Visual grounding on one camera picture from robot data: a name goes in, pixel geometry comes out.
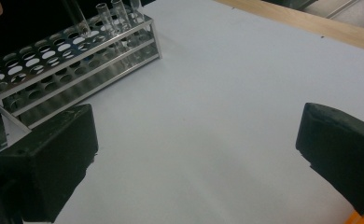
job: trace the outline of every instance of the metal test tube rack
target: metal test tube rack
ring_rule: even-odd
[[[69,106],[161,58],[153,20],[143,15],[143,21],[136,23],[130,16],[131,29],[118,35],[108,35],[96,16],[88,20],[91,35],[86,39],[70,27],[0,58],[0,113],[30,132]],[[126,46],[129,35],[141,39],[142,33],[147,36],[137,46]],[[117,44],[125,51],[118,53]]]

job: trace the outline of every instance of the table surface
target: table surface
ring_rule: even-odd
[[[88,98],[99,152],[55,223],[343,223],[295,148],[307,102],[364,120],[364,49],[208,0],[158,0],[163,58]]]

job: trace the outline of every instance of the wooden strip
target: wooden strip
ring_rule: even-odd
[[[230,7],[280,21],[364,49],[364,28],[259,0],[216,0]]]

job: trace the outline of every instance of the white tabletop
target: white tabletop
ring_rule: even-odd
[[[343,223],[295,141],[307,102],[364,120],[364,49],[209,0],[144,11],[163,58],[82,102],[100,148],[56,223]]]

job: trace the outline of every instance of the orange object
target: orange object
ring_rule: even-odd
[[[354,211],[345,224],[364,224],[364,216],[361,216],[357,211]]]

